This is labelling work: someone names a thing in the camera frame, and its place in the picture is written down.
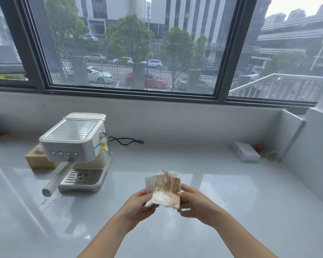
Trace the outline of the white espresso machine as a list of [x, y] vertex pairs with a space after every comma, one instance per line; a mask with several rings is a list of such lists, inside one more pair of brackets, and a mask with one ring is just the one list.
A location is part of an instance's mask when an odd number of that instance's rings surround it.
[[60, 193], [103, 187], [113, 161], [105, 119], [100, 113], [71, 113], [39, 138], [49, 161], [75, 163], [58, 186]]

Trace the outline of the grey metal stair railing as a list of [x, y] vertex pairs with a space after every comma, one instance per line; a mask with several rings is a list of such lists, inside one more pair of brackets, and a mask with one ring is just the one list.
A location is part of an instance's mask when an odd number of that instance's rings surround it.
[[228, 93], [231, 97], [297, 102], [318, 102], [322, 95], [323, 77], [281, 73], [270, 74]]

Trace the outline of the red car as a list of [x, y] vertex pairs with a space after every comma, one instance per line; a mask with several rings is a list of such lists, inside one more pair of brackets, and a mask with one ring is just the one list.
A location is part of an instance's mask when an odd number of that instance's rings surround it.
[[[156, 77], [151, 73], [145, 73], [145, 87], [151, 89], [166, 89], [167, 82], [164, 78]], [[125, 74], [125, 83], [131, 86], [133, 83], [133, 73]]]

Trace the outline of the light wooden box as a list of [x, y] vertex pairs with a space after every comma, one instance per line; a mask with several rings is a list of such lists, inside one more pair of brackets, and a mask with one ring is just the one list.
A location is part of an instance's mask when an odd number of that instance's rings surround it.
[[49, 161], [43, 147], [36, 145], [26, 156], [25, 159], [34, 173], [49, 172], [56, 169], [60, 162]]

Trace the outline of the clear glass cup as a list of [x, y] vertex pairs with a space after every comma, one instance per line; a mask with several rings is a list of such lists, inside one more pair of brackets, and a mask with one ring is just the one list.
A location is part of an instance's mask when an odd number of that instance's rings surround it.
[[276, 151], [271, 151], [266, 154], [266, 160], [271, 163], [278, 163], [282, 160], [282, 154]]

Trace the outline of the brown stained white tissue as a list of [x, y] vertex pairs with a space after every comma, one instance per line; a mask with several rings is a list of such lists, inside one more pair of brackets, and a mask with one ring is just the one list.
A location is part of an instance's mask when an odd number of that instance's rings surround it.
[[146, 177], [145, 188], [147, 194], [152, 194], [145, 207], [148, 208], [155, 205], [161, 205], [168, 208], [180, 208], [181, 179], [177, 172], [170, 172], [162, 169], [160, 174]]

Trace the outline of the person's left forearm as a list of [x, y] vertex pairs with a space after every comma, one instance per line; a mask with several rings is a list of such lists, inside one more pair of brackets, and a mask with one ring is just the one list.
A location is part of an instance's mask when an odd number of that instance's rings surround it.
[[77, 258], [115, 258], [123, 239], [137, 224], [123, 215], [114, 215]]

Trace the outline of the person's right forearm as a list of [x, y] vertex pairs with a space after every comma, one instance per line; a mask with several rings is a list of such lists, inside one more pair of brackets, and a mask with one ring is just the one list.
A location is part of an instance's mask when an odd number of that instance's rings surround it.
[[279, 258], [224, 209], [216, 208], [211, 220], [234, 258]]

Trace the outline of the white car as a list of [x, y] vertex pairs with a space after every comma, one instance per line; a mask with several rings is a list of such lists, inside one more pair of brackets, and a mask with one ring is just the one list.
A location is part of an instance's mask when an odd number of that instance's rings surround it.
[[113, 76], [111, 73], [100, 71], [93, 66], [87, 66], [86, 72], [90, 83], [111, 84], [113, 82]]

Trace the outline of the person's right hand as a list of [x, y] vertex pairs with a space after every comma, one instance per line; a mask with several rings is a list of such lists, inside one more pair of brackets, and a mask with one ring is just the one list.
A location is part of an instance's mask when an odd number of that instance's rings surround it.
[[194, 197], [181, 197], [180, 208], [177, 210], [182, 217], [196, 218], [212, 228], [218, 226], [218, 216], [222, 208], [198, 190]]

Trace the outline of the white tissue pack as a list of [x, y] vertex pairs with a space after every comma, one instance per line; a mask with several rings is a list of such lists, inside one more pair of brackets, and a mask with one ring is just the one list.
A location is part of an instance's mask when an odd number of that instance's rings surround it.
[[236, 156], [244, 162], [258, 162], [260, 155], [248, 143], [234, 142], [232, 148]]

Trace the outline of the dark window frame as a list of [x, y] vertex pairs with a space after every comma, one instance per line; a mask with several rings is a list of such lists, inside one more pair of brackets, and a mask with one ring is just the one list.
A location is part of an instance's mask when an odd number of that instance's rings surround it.
[[0, 79], [0, 94], [56, 95], [75, 98], [122, 99], [158, 102], [179, 102], [191, 104], [215, 104], [228, 106], [287, 109], [289, 112], [305, 115], [309, 108], [318, 102], [299, 102], [287, 100], [253, 99], [229, 96], [248, 27], [257, 0], [237, 0], [233, 19], [228, 33], [228, 43], [224, 49], [218, 78], [213, 95], [180, 94], [175, 92], [131, 90], [117, 88], [88, 88], [85, 86], [53, 85], [49, 70], [47, 49], [43, 47], [38, 30], [38, 18], [34, 16], [35, 6], [42, 8], [43, 0], [0, 0], [9, 30], [16, 42], [23, 68], [28, 81]]

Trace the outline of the person's left hand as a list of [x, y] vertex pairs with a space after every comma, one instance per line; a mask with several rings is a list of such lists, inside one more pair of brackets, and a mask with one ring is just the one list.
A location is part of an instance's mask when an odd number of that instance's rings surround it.
[[128, 222], [128, 231], [133, 230], [138, 223], [147, 219], [152, 214], [155, 213], [156, 209], [159, 207], [158, 204], [151, 204], [146, 207], [147, 202], [139, 202], [134, 193], [125, 202], [120, 211], [122, 211], [125, 220]]

